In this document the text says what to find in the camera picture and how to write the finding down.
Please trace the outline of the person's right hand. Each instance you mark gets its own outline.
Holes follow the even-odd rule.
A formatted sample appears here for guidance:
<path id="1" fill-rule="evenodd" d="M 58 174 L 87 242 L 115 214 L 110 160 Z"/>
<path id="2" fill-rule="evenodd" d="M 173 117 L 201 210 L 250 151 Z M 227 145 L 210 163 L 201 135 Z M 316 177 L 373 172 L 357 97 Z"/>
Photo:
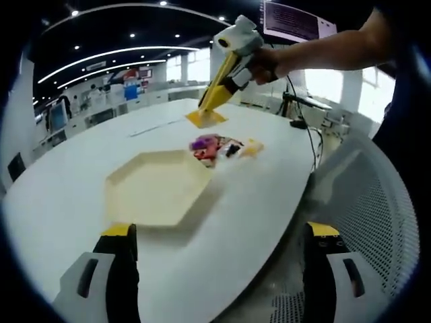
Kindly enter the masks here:
<path id="1" fill-rule="evenodd" d="M 257 50 L 248 68 L 257 85 L 272 83 L 286 77 L 290 72 L 285 52 L 274 48 Z"/>

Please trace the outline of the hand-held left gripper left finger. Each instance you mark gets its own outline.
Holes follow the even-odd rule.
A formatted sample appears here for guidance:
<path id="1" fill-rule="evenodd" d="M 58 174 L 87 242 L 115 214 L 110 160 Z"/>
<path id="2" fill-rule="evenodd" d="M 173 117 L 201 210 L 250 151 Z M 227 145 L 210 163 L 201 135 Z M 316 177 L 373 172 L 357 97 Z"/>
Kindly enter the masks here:
<path id="1" fill-rule="evenodd" d="M 65 322 L 139 322 L 137 228 L 115 224 L 63 274 L 52 302 Z"/>

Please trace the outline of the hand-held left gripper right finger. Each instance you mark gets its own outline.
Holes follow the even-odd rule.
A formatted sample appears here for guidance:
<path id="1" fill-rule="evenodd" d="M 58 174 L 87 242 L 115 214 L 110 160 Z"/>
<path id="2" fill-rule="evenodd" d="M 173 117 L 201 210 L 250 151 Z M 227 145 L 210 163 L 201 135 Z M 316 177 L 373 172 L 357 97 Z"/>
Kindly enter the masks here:
<path id="1" fill-rule="evenodd" d="M 374 322 L 383 312 L 380 276 L 330 225 L 303 231 L 304 322 Z"/>

